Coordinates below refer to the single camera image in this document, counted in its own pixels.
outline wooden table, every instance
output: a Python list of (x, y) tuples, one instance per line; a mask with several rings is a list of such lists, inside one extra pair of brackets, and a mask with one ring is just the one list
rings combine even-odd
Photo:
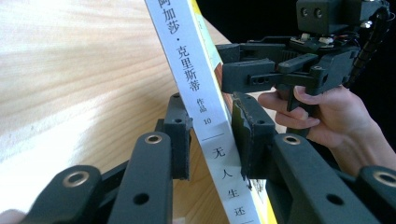
[[(0, 213), (67, 167), (127, 161), (177, 92), (143, 0), (2, 1), (0, 41)], [(228, 222), (195, 138), (174, 189), (174, 218)]]

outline human finger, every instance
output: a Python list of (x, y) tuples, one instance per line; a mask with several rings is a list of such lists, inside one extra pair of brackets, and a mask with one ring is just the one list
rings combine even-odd
[(277, 112), (275, 115), (275, 122), (292, 129), (307, 129), (317, 126), (320, 123), (320, 120), (312, 117), (306, 119), (295, 119), (286, 114)]
[(301, 107), (288, 111), (288, 102), (282, 99), (282, 95), (277, 91), (264, 92), (258, 97), (258, 102), (265, 108), (275, 110), (289, 117), (305, 120), (308, 119), (308, 113)]

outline human hand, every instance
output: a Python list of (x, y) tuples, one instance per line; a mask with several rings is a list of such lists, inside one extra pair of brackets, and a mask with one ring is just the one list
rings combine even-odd
[(396, 154), (362, 100), (348, 89), (339, 86), (312, 96), (305, 93), (304, 87), (296, 87), (294, 96), (298, 101), (317, 106), (312, 117), (300, 107), (288, 112), (283, 94), (265, 92), (258, 101), (276, 111), (278, 124), (310, 128), (307, 138), (327, 147), (345, 172), (356, 175), (362, 166), (375, 164), (396, 169)]

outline book spine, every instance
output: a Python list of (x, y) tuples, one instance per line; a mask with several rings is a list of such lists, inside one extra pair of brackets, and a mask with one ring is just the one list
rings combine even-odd
[(215, 74), (222, 62), (197, 4), (146, 4), (230, 223), (262, 223), (259, 196), (241, 176), (229, 110)]

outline book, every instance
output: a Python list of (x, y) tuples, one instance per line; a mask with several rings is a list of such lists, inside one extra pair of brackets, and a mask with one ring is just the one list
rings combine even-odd
[(180, 96), (230, 223), (268, 223), (241, 176), (231, 128), (232, 98), (220, 91), (222, 61), (195, 0), (146, 0)]

